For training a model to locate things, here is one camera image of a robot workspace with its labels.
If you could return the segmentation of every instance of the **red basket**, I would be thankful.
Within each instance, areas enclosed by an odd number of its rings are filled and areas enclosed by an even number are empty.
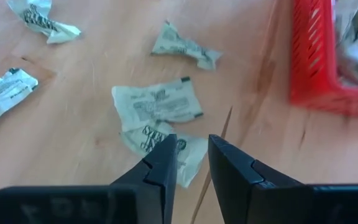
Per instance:
[[[295,0],[290,101],[358,116],[358,88],[338,80],[334,39],[331,0]]]

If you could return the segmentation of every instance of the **paper wrapper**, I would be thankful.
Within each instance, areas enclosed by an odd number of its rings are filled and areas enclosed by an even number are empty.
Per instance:
[[[51,0],[7,0],[9,7],[18,15],[28,28],[41,32],[48,37],[47,44],[58,44],[75,39],[81,31],[48,18]]]
[[[0,78],[0,116],[19,104],[38,85],[38,80],[18,68]]]
[[[132,151],[145,157],[169,134],[176,134],[169,124],[151,121],[139,129],[122,132],[121,139]],[[187,188],[201,167],[201,162],[208,150],[208,140],[181,133],[177,134],[177,139],[177,184]]]
[[[197,59],[197,66],[205,70],[215,70],[216,61],[222,55],[221,52],[201,47],[192,40],[180,37],[177,28],[168,21],[165,21],[152,53],[187,55]]]
[[[358,0],[339,0],[335,11],[338,71],[345,82],[358,85]]]
[[[184,123],[203,115],[190,77],[148,87],[114,86],[111,94],[123,131],[150,120]]]

